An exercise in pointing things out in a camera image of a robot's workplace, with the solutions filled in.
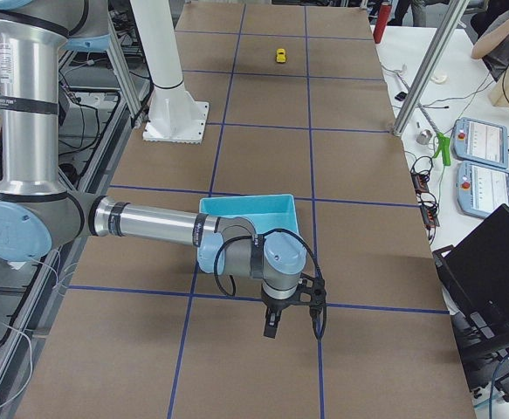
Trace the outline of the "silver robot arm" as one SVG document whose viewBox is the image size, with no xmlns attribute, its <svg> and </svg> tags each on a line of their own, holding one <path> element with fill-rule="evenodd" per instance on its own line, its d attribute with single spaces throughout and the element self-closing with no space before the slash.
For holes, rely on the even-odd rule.
<svg viewBox="0 0 509 419">
<path fill-rule="evenodd" d="M 267 337 L 309 291 L 306 251 L 284 229 L 260 233 L 226 218 L 117 202 L 58 178 L 58 53 L 70 41 L 105 50 L 104 1 L 0 1 L 0 258 L 24 262 L 79 237 L 141 237 L 196 248 L 203 271 L 261 282 Z"/>
</svg>

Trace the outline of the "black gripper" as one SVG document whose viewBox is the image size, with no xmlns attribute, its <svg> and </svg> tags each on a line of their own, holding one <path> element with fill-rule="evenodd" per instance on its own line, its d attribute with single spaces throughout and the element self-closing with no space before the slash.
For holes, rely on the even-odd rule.
<svg viewBox="0 0 509 419">
<path fill-rule="evenodd" d="M 294 296 L 287 299 L 276 299 L 265 290 L 261 291 L 261 299 L 266 305 L 264 336 L 275 338 L 279 328 L 280 314 L 287 307 L 297 305 L 298 301 Z"/>
</svg>

